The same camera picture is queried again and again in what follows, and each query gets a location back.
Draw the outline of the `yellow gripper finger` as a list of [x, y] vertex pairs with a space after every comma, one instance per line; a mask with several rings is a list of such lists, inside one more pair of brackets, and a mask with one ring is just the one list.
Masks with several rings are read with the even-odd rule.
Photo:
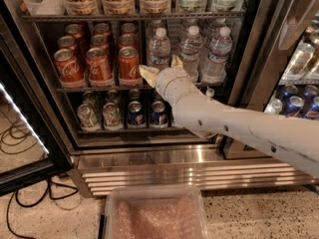
[[154, 88], [156, 86], [156, 81], [160, 70], [145, 65], [139, 65], [139, 71], [143, 79], [146, 80], [152, 88]]
[[182, 68], [183, 67], [182, 60], [176, 54], [171, 55], [171, 64], [170, 65], [173, 68]]

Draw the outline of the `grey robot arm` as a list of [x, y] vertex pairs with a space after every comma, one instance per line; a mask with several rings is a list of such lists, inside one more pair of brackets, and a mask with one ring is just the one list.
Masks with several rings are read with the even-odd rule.
[[139, 66], [141, 76], [169, 103], [175, 122], [205, 137], [221, 133], [319, 177], [319, 124], [224, 105], [203, 94], [181, 67]]

